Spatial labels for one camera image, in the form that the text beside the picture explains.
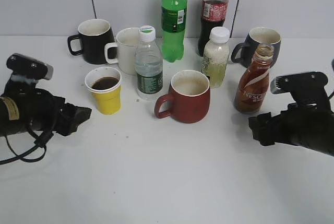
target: yellow paper cup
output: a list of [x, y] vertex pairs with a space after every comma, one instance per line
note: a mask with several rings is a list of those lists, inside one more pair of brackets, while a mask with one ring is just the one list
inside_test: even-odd
[[[99, 79], [105, 77], [114, 77], [118, 79], [118, 83], [106, 90], [96, 90], [92, 88]], [[121, 72], [112, 67], [96, 68], [89, 72], [85, 78], [86, 87], [94, 96], [98, 104], [98, 110], [103, 114], [114, 114], [121, 109], [121, 83]]]

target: bottle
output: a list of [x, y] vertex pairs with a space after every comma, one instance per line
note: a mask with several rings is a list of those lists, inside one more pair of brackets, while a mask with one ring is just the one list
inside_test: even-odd
[[204, 54], [211, 30], [222, 27], [226, 19], [229, 0], [202, 0], [201, 33], [198, 40], [198, 52]]
[[223, 83], [230, 54], [229, 38], [230, 31], [227, 28], [215, 27], [204, 48], [202, 73], [209, 77], [210, 88], [218, 88]]
[[152, 26], [139, 29], [140, 42], [136, 52], [137, 91], [144, 100], [155, 100], [162, 89], [162, 55], [156, 30]]
[[273, 46], [269, 44], [257, 47], [252, 63], [241, 77], [236, 91], [234, 106], [238, 111], [252, 114], [260, 109], [269, 87], [273, 51]]
[[188, 0], [162, 0], [162, 55], [175, 62], [183, 57]]

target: green bottle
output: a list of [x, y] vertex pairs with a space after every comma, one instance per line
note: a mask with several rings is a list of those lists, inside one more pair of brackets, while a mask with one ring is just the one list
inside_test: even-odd
[[162, 0], [162, 55], [175, 62], [183, 57], [188, 0]]

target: bottle cap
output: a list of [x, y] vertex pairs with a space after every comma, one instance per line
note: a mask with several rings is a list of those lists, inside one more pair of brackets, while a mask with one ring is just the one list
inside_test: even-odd
[[151, 42], [156, 39], [156, 30], [152, 26], [143, 26], [139, 28], [140, 39], [143, 42]]
[[230, 31], [225, 27], [214, 27], [211, 30], [210, 40], [214, 43], [226, 43], [230, 38]]

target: cable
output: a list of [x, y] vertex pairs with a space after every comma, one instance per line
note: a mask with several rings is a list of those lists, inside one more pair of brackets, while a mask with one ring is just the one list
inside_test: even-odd
[[[29, 149], [28, 151], [20, 154], [20, 155], [18, 155], [13, 150], [13, 148], [11, 147], [11, 145], [9, 143], [7, 134], [5, 133], [5, 131], [2, 128], [0, 128], [2, 134], [4, 135], [4, 137], [6, 139], [6, 143], [7, 143], [7, 146], [9, 148], [9, 150], [15, 155], [15, 157], [13, 157], [13, 158], [0, 161], [0, 165], [8, 164], [8, 163], [11, 163], [11, 162], [14, 162], [14, 161], [17, 161], [17, 160], [21, 160], [21, 161], [27, 162], [27, 163], [34, 163], [34, 162], [38, 162], [38, 161], [42, 160], [45, 157], [45, 154], [46, 154], [46, 143], [50, 140], [49, 138], [51, 138], [53, 136], [52, 132], [53, 132], [53, 129], [55, 128], [56, 123], [57, 123], [58, 108], [57, 108], [56, 101], [55, 101], [55, 99], [54, 99], [54, 97], [53, 97], [53, 95], [51, 93], [49, 93], [48, 91], [43, 90], [43, 89], [35, 89], [35, 90], [36, 90], [36, 95], [37, 94], [40, 95], [40, 94], [44, 93], [52, 101], [52, 104], [53, 104], [52, 106], [53, 106], [53, 109], [54, 109], [53, 118], [52, 118], [52, 124], [51, 124], [51, 126], [50, 126], [50, 128], [48, 130], [43, 131], [41, 135], [37, 135], [31, 129], [29, 121], [27, 121], [27, 123], [26, 123], [26, 129], [27, 129], [27, 132], [35, 139], [35, 146], [32, 147], [31, 149]], [[26, 159], [25, 158], [25, 156], [33, 153], [39, 147], [44, 148], [44, 153], [40, 157], [35, 158], [35, 159]]]
[[334, 97], [334, 92], [331, 93], [331, 95], [329, 96], [329, 99]]

